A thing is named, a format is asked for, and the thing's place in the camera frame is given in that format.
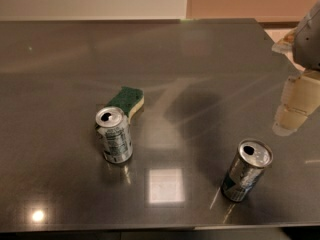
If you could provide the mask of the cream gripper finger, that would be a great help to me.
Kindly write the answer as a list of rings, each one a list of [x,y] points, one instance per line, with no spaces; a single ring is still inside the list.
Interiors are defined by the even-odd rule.
[[[305,70],[298,76],[289,76],[275,114],[273,132],[278,136],[291,135],[319,106],[320,72]]]
[[[280,54],[290,53],[293,49],[296,29],[282,31],[279,34],[279,39],[273,44],[272,51]]]

